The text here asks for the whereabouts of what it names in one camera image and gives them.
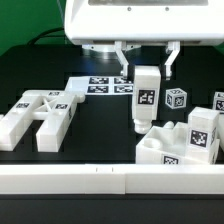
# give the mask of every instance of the h-shaped block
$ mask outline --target h-shaped block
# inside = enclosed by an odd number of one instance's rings
[[[26,91],[0,119],[0,150],[13,151],[33,120],[44,120],[36,134],[38,151],[58,152],[77,103],[84,100],[84,92]]]

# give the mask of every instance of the white cube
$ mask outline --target white cube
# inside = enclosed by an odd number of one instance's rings
[[[216,151],[219,112],[196,107],[188,117],[186,156],[209,162]]]
[[[166,90],[166,105],[172,109],[186,107],[187,93],[180,88]]]
[[[224,93],[216,92],[213,100],[213,110],[218,110],[224,113]]]

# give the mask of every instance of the white base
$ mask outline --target white base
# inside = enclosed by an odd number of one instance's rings
[[[0,180],[0,194],[224,194],[222,165],[1,165]]]

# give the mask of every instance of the black table surface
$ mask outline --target black table surface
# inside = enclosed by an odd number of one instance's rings
[[[163,47],[143,47],[129,56],[135,65],[160,65]],[[117,60],[90,58],[74,46],[16,46],[0,57],[0,114],[6,114],[26,90],[64,90],[71,76],[116,76]],[[224,91],[224,56],[212,47],[182,47],[173,77],[161,82],[157,121],[187,122],[195,106],[212,108],[215,91]],[[188,93],[187,107],[165,105],[165,90]],[[34,121],[13,152],[0,152],[0,164],[134,163],[131,96],[87,96],[58,153],[39,153]],[[220,150],[217,163],[224,163]],[[220,195],[0,195],[2,223],[220,223]]]

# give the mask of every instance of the black cable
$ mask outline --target black cable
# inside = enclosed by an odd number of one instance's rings
[[[41,34],[39,34],[38,36],[36,36],[33,39],[31,39],[27,43],[27,45],[34,45],[39,39],[41,39],[43,37],[47,37],[46,36],[47,34],[59,32],[59,31],[64,31],[64,27],[59,27],[59,28],[55,28],[55,29],[50,29],[50,30],[44,31]]]

